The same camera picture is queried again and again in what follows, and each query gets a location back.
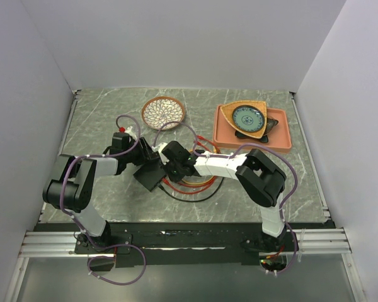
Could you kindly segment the black network switch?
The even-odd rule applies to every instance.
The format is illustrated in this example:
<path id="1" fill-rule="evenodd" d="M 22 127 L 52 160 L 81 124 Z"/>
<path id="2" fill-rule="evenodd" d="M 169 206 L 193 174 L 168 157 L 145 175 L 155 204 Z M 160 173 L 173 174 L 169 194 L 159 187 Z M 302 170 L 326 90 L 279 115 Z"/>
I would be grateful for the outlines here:
<path id="1" fill-rule="evenodd" d="M 135 180 L 150 192 L 156 189 L 166 176 L 161 159 L 146 162 L 133 174 Z"/>

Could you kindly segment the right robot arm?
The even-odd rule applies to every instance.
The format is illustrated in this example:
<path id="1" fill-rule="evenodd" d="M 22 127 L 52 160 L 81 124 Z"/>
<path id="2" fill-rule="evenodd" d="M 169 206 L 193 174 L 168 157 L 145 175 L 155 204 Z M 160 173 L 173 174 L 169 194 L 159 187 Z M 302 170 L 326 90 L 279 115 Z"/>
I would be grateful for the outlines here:
<path id="1" fill-rule="evenodd" d="M 285 173 L 261 150 L 247 154 L 226 155 L 203 151 L 189 152 L 177 141 L 156 147 L 164 168 L 174 182 L 184 177 L 223 177 L 239 181 L 261 212 L 263 244 L 278 250 L 285 243 L 285 224 L 280 216 L 280 203 L 285 189 Z"/>

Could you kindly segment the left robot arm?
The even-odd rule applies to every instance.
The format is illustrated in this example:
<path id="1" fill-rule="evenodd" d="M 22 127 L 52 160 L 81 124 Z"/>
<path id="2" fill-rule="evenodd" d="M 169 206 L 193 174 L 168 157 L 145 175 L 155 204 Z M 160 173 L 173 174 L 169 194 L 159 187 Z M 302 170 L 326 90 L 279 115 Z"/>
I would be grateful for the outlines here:
<path id="1" fill-rule="evenodd" d="M 159 169 L 161 158 L 143 137 L 115 132 L 112 143 L 100 155 L 60 154 L 44 186 L 43 200 L 68 215 L 90 237 L 89 244 L 99 253 L 112 245 L 109 223 L 97 212 L 91 196 L 95 179 L 118 176 L 129 164 L 139 168 Z"/>

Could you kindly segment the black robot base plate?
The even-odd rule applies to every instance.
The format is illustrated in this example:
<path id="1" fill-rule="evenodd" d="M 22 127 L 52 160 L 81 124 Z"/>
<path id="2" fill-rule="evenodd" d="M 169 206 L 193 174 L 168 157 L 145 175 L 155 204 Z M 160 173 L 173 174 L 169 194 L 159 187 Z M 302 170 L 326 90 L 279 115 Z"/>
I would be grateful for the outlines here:
<path id="1" fill-rule="evenodd" d="M 78 235 L 75 253 L 114 256 L 116 267 L 179 264 L 257 266 L 263 253 L 297 252 L 299 244 L 285 230 L 278 237 L 261 223 L 111 223 L 107 243 L 96 249 Z"/>

